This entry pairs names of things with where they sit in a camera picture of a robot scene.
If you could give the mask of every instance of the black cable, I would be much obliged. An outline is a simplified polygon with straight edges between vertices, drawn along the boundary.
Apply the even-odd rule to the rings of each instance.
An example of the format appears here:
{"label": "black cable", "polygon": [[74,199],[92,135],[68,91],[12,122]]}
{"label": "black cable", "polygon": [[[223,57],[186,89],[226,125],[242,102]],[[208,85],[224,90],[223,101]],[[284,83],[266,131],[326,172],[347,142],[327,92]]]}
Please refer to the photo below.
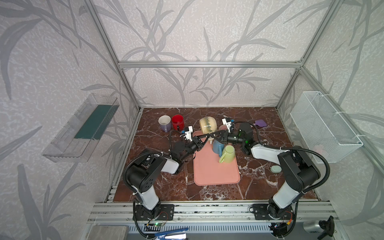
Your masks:
{"label": "black cable", "polygon": [[315,152],[315,151],[312,151],[312,150],[309,150],[309,149],[305,149],[305,148],[300,148],[300,147],[273,147],[273,146],[268,146],[268,145],[263,145],[264,147],[268,147],[268,148],[272,148],[272,149],[281,149],[281,150],[296,150],[296,151],[303,151],[303,152],[308,152],[308,153],[311,153],[315,156],[317,156],[318,158],[320,158],[324,165],[325,165],[325,175],[324,177],[318,182],[316,183],[315,185],[312,185],[312,186],[309,186],[307,187],[306,189],[304,189],[302,191],[302,195],[304,195],[305,193],[309,192],[310,190],[313,190],[317,187],[320,187],[321,185],[323,185],[329,178],[329,174],[331,173],[331,170],[329,168],[329,163],[328,161],[322,156],[320,155],[319,153]]}
{"label": "black cable", "polygon": [[145,225],[145,228],[147,229],[147,231],[152,231],[149,227],[148,227],[148,224],[151,222],[151,219],[148,221],[147,225]]}
{"label": "black cable", "polygon": [[146,239],[154,239],[156,236],[153,233],[148,233],[147,235],[145,235],[141,231],[141,229],[139,228],[139,224],[137,223],[137,220],[136,220],[135,212],[136,212],[135,201],[133,201],[133,220],[135,221],[136,229],[139,231],[140,235],[145,237]]}
{"label": "black cable", "polygon": [[285,238],[288,234],[290,234],[293,230],[293,228],[295,227],[295,224],[296,224],[296,217],[297,217],[297,208],[299,206],[299,200],[296,201],[296,205],[295,205],[295,216],[293,218],[293,221],[292,221],[292,226],[290,227],[290,229],[288,230],[288,232],[286,234],[284,234],[283,236],[279,237],[277,236],[278,238]]}
{"label": "black cable", "polygon": [[142,154],[138,155],[137,157],[135,157],[135,159],[133,159],[133,160],[128,164],[128,166],[125,167],[125,169],[124,169],[124,171],[123,171],[123,173],[122,173],[122,181],[123,181],[124,185],[127,186],[129,189],[131,189],[131,191],[134,192],[134,193],[136,193],[137,190],[134,189],[134,188],[131,186],[131,184],[129,184],[129,182],[128,182],[128,180],[127,180],[127,171],[128,171],[128,169],[132,166],[132,164],[133,164],[137,159],[139,159],[139,158],[141,158],[141,157],[144,157],[144,156],[151,155],[151,154],[159,154],[159,155],[160,155],[161,153],[159,153],[159,152],[146,152],[146,153],[142,153]]}
{"label": "black cable", "polygon": [[[239,123],[239,122],[246,122],[246,121],[236,121],[233,123],[232,127],[234,126],[234,124],[236,123]],[[259,130],[257,129],[257,127],[255,125],[253,125],[252,123],[250,122],[246,122],[246,123],[249,123],[254,129],[256,129],[256,134],[257,134],[257,139],[259,141],[260,144],[262,144],[262,141],[260,139],[260,134],[259,134]],[[269,145],[266,145],[264,144],[263,145],[264,147],[268,147],[268,148],[272,148],[272,149],[280,149],[280,150],[296,150],[296,151],[304,151],[304,152],[308,152],[308,153],[311,153],[315,156],[317,156],[318,158],[320,158],[322,160],[322,162],[324,163],[325,165],[325,175],[324,177],[318,182],[316,183],[315,185],[312,185],[312,186],[309,186],[307,187],[306,189],[304,189],[301,194],[299,195],[299,197],[303,196],[304,194],[306,194],[307,192],[309,192],[310,190],[313,190],[317,187],[320,187],[321,185],[323,185],[329,178],[329,175],[331,173],[331,170],[330,170],[330,167],[329,167],[329,163],[328,161],[322,156],[320,155],[319,153],[315,152],[315,151],[312,151],[312,150],[309,150],[309,149],[305,149],[305,148],[300,148],[300,147],[273,147],[273,146],[269,146]],[[296,216],[297,216],[297,209],[298,209],[298,205],[299,205],[299,200],[297,199],[296,201],[296,208],[295,208],[295,218],[293,219],[293,222],[292,222],[292,226],[290,227],[290,229],[288,230],[288,232],[282,236],[285,237],[287,236],[294,228],[295,224],[296,224]]]}
{"label": "black cable", "polygon": [[260,135],[259,135],[259,129],[257,129],[257,127],[256,127],[253,123],[246,122],[246,121],[236,121],[236,122],[233,122],[233,123],[232,123],[232,126],[235,125],[236,123],[240,123],[240,122],[248,123],[248,124],[250,124],[254,129],[256,129],[257,141],[259,141],[259,143],[262,144],[262,141],[261,141],[261,139],[260,139]]}
{"label": "black cable", "polygon": [[177,132],[177,133],[181,134],[181,132],[179,132],[177,130],[173,130],[172,129],[171,131],[169,131],[169,138],[168,138],[168,140],[169,140],[169,151],[172,150],[172,133],[173,132]]}

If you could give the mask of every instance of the leaf pattern wallpaper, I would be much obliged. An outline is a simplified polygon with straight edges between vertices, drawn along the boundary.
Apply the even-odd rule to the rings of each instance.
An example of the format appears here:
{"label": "leaf pattern wallpaper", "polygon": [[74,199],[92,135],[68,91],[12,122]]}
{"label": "leaf pattern wallpaper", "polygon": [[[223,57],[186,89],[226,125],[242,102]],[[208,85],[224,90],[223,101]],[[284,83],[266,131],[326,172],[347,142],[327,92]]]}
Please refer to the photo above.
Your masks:
{"label": "leaf pattern wallpaper", "polygon": [[[120,61],[297,61],[331,1],[94,2]],[[124,72],[143,106],[272,106],[293,69]]]}
{"label": "leaf pattern wallpaper", "polygon": [[[137,110],[81,1],[0,1],[0,239],[78,239]],[[87,163],[41,155],[90,93],[120,107]]]}
{"label": "leaf pattern wallpaper", "polygon": [[[305,64],[356,125],[384,153],[382,112],[384,72],[384,1],[344,1]],[[290,111],[303,91],[313,91],[298,78],[279,114],[295,143],[303,144]],[[382,239],[384,178],[360,149],[331,164],[329,180],[318,189],[330,200],[351,240]]]}

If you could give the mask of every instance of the light green mug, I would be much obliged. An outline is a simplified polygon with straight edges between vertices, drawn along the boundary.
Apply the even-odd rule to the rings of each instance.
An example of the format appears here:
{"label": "light green mug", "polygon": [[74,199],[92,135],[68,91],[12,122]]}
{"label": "light green mug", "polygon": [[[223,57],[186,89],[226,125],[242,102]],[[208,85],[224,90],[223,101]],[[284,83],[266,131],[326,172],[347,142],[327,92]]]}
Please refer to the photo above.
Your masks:
{"label": "light green mug", "polygon": [[232,147],[231,145],[228,145],[224,148],[223,150],[223,155],[219,159],[219,163],[230,163],[235,159],[235,148]]}

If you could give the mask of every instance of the pink tray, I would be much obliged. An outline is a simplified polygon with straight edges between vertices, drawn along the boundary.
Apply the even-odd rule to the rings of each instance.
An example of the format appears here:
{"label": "pink tray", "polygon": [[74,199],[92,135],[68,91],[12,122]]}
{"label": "pink tray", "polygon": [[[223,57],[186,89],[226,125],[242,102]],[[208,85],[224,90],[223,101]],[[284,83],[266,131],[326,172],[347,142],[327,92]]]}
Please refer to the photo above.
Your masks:
{"label": "pink tray", "polygon": [[[202,131],[196,131],[194,136],[202,135]],[[193,161],[194,180],[199,186],[233,184],[240,181],[240,173],[237,167],[236,158],[231,163],[219,163],[218,154],[212,150],[209,142],[196,152]]]}

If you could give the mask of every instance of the blue mug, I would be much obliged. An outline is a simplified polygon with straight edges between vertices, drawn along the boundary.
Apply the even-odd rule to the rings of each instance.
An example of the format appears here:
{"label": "blue mug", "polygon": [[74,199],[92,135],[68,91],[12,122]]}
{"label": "blue mug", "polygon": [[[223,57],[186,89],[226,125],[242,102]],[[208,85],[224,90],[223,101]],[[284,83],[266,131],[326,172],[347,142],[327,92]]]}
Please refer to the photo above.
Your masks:
{"label": "blue mug", "polygon": [[223,149],[224,149],[224,144],[220,143],[215,139],[214,144],[213,144],[213,151],[214,153],[218,154],[219,157],[222,156],[223,154]]}

